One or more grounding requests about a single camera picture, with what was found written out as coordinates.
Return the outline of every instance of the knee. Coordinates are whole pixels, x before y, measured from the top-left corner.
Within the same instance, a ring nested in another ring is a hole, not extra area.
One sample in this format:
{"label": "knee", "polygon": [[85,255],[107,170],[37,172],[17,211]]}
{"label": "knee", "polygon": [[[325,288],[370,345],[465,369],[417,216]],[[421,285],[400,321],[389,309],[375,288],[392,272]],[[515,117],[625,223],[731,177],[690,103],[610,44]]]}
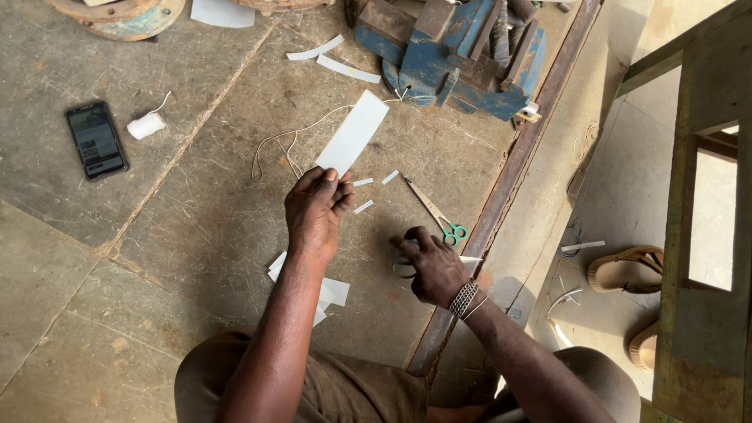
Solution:
{"label": "knee", "polygon": [[580,346],[556,351],[554,355],[598,397],[616,421],[639,420],[637,386],[607,355]]}
{"label": "knee", "polygon": [[221,333],[188,353],[175,374],[178,421],[213,419],[214,410],[249,344],[250,337],[244,333]]}

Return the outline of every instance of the thread spool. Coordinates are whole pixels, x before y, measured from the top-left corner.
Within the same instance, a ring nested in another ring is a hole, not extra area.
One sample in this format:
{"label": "thread spool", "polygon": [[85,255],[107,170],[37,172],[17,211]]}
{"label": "thread spool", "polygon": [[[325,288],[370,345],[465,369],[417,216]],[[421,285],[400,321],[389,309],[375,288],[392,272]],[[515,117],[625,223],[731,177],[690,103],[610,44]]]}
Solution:
{"label": "thread spool", "polygon": [[165,121],[155,111],[147,113],[141,119],[136,119],[128,124],[128,132],[133,138],[143,139],[167,126]]}

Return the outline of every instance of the smartphone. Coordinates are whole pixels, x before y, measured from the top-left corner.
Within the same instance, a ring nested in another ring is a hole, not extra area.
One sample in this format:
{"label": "smartphone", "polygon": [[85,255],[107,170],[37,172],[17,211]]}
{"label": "smartphone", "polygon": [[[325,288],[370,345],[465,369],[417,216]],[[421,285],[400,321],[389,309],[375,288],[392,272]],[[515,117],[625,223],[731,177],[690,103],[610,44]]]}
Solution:
{"label": "smartphone", "polygon": [[105,102],[68,110],[65,118],[88,181],[128,170]]}

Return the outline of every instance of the sandal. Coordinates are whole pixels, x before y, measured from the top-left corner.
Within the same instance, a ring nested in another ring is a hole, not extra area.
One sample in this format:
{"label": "sandal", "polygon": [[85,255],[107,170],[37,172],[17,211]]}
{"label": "sandal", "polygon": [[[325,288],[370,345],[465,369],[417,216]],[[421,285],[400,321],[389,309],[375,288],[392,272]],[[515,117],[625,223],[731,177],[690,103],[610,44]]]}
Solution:
{"label": "sandal", "polygon": [[655,368],[659,328],[658,321],[656,321],[638,333],[629,343],[629,357],[640,370],[649,372]]}
{"label": "sandal", "polygon": [[660,291],[663,278],[663,249],[638,245],[619,254],[593,261],[587,267],[587,281],[598,292],[616,290],[631,294]]}

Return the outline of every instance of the blue vise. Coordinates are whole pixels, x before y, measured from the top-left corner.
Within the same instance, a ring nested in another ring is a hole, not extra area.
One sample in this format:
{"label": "blue vise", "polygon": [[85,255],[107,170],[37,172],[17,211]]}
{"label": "blue vise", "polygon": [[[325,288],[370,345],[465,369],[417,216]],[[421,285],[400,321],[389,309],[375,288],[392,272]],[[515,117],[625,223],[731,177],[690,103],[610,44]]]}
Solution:
{"label": "blue vise", "polygon": [[448,103],[465,113],[481,109],[501,120],[527,120],[541,74],[546,36],[532,21],[507,68],[484,53],[502,0],[452,5],[427,0],[415,19],[384,0],[369,0],[358,17],[355,40],[383,57],[381,71],[392,91],[412,105]]}

